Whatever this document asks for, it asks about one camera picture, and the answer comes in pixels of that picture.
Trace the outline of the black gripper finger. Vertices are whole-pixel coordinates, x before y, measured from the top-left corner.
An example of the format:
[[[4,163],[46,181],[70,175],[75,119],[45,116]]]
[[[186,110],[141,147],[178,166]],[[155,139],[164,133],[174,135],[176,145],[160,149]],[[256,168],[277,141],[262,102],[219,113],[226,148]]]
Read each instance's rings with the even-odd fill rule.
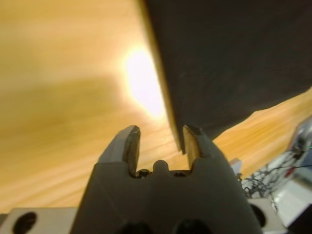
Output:
[[[119,131],[101,154],[98,163],[125,162],[129,173],[135,175],[140,148],[140,129],[131,125]]]
[[[223,162],[229,165],[229,161],[223,152],[213,143],[213,141],[200,129],[192,125],[183,126],[183,137],[185,154],[191,169],[198,159],[209,159]]]

